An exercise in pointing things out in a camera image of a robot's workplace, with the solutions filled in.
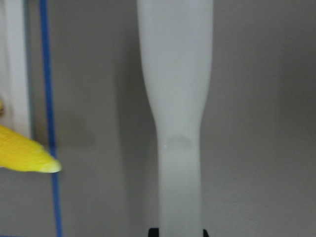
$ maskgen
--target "blue tape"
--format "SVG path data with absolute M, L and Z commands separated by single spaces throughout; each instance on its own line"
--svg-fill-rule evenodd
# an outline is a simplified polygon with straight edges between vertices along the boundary
M 46 96 L 48 144 L 49 144 L 50 154 L 53 157 L 57 158 L 52 82 L 51 82 L 51 70 L 50 70 L 47 0 L 39 0 L 39 11 L 40 11 L 41 42 L 42 42 L 42 53 L 43 53 L 45 96 Z M 51 180 L 52 180 L 56 236 L 62 237 L 63 232 L 62 232 L 62 220 L 61 220 L 60 200 L 59 200 L 58 174 L 53 173 L 51 175 Z

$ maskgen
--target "gray surface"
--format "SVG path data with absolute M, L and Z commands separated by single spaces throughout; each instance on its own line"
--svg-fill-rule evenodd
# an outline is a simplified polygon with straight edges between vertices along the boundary
M 33 94 L 37 139 L 45 143 L 36 4 L 29 1 Z M 221 0 L 214 15 L 201 129 L 204 227 L 212 237 L 314 237 L 315 1 Z M 158 226 L 157 155 L 136 4 L 49 1 L 49 20 L 65 236 L 144 237 Z M 0 230 L 54 236 L 45 178 L 7 173 L 0 173 L 5 189 L 28 196 L 1 191 Z M 39 185 L 31 202 L 29 188 Z M 20 207 L 8 212 L 9 199 Z M 23 222 L 21 206 L 33 210 Z

